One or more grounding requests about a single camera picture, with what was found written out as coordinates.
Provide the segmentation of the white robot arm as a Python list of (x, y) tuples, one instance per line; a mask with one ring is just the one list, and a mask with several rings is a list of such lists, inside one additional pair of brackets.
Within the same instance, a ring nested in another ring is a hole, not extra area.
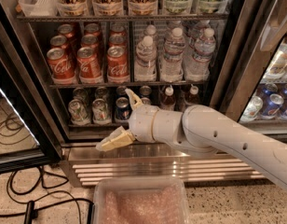
[(184, 112), (145, 105), (126, 90), (132, 109), (129, 128), (114, 130), (96, 148), (109, 151), (132, 144), (164, 143), (195, 158), (221, 150), (244, 161), (275, 185), (287, 191), (287, 144), (250, 130), (205, 105)]

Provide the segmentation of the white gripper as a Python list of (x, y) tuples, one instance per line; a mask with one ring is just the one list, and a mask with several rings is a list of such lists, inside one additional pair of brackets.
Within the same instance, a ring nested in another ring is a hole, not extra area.
[(143, 105), (142, 99), (131, 89), (125, 89), (125, 92), (133, 110), (129, 118), (130, 130), (125, 130), (122, 126), (115, 129), (96, 146), (99, 151), (128, 146), (135, 141), (135, 138), (140, 142), (155, 143), (153, 123), (159, 108), (154, 105)]

